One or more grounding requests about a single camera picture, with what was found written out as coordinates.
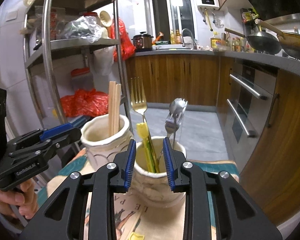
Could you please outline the person's left hand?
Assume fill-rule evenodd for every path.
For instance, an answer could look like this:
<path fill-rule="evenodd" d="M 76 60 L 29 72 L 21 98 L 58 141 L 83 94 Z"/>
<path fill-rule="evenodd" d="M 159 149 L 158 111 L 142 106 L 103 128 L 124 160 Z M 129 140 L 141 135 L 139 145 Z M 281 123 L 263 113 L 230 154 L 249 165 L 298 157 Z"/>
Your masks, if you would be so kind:
<path fill-rule="evenodd" d="M 20 192 L 0 190 L 0 213 L 16 218 L 10 205 L 18 206 L 19 213 L 26 219 L 31 219 L 38 210 L 37 195 L 34 192 L 34 182 L 29 179 L 20 185 Z"/>

